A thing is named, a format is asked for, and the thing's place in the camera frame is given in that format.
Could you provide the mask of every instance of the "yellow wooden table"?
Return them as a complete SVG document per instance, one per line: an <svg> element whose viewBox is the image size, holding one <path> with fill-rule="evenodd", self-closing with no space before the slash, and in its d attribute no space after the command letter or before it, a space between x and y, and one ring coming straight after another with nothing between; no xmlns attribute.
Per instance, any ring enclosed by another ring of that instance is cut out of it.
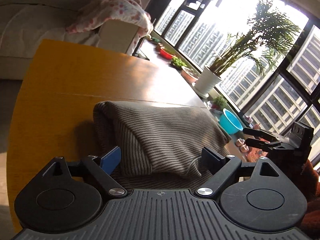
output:
<svg viewBox="0 0 320 240"><path fill-rule="evenodd" d="M13 112L7 155L9 206L53 157L68 161L99 155L92 113L105 100L161 107L202 101L172 68L94 47L44 40L22 83Z"/></svg>

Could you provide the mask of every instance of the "sky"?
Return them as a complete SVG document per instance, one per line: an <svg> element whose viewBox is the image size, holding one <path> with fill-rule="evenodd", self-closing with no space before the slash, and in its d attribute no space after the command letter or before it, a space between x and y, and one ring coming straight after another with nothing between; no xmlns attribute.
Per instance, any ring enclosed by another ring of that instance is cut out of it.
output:
<svg viewBox="0 0 320 240"><path fill-rule="evenodd" d="M178 8L184 0L172 0L170 5ZM219 7L216 7L216 1L209 3L207 8L200 16L199 21L207 24L217 22L220 30L226 33L236 34L237 32L247 32L249 26L247 20L256 12L256 5L259 0L222 0ZM290 20L298 25L302 30L306 25L308 18L297 9L285 5L280 0L273 0L273 5L280 11L287 13Z"/></svg>

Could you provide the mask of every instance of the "blue plastic basin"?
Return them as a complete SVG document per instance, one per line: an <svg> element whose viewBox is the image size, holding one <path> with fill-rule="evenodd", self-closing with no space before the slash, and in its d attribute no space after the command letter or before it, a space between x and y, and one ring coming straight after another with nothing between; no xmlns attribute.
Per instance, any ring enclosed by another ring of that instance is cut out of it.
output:
<svg viewBox="0 0 320 240"><path fill-rule="evenodd" d="M219 123L228 134L235 134L243 129L238 118L225 108L223 109Z"/></svg>

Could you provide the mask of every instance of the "sofa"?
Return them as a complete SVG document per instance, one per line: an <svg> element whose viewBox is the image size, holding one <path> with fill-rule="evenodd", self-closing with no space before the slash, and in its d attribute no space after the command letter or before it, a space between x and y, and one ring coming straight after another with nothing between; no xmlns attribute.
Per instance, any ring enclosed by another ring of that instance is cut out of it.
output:
<svg viewBox="0 0 320 240"><path fill-rule="evenodd" d="M138 27L109 20L98 30L68 34L65 27L91 0L0 0L0 79L23 80L43 39L126 53Z"/></svg>

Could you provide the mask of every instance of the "folded striped garment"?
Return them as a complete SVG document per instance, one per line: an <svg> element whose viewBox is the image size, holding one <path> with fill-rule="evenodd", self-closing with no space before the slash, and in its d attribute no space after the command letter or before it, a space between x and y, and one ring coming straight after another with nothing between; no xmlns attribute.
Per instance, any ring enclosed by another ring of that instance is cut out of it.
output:
<svg viewBox="0 0 320 240"><path fill-rule="evenodd" d="M212 175L201 163L209 147L223 156L230 136L199 107L154 107L105 101L93 110L103 150L119 146L120 165L111 174L128 191L133 188L190 188Z"/></svg>

